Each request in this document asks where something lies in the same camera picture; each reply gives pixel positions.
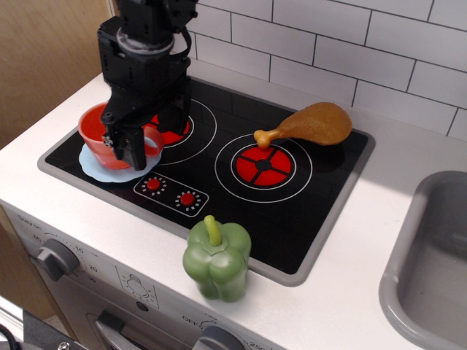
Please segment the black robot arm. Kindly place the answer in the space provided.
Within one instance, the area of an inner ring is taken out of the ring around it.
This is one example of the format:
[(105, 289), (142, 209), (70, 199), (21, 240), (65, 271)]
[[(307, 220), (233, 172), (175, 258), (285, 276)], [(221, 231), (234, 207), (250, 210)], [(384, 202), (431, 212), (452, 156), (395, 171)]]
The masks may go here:
[(154, 116), (181, 134), (191, 105), (191, 38), (195, 1), (119, 1), (97, 32), (101, 70), (111, 97), (101, 114), (103, 140), (117, 160), (146, 167), (143, 127)]

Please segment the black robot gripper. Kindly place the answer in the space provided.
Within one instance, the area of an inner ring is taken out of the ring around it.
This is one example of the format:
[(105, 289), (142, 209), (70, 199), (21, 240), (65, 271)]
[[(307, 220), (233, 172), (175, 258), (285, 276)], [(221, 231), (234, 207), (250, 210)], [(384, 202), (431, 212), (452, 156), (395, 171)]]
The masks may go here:
[(101, 115), (115, 157), (141, 171), (143, 126), (158, 118), (161, 133), (181, 135), (190, 111), (188, 50), (172, 53), (175, 31), (133, 16), (114, 16), (98, 29), (104, 81), (111, 98)]

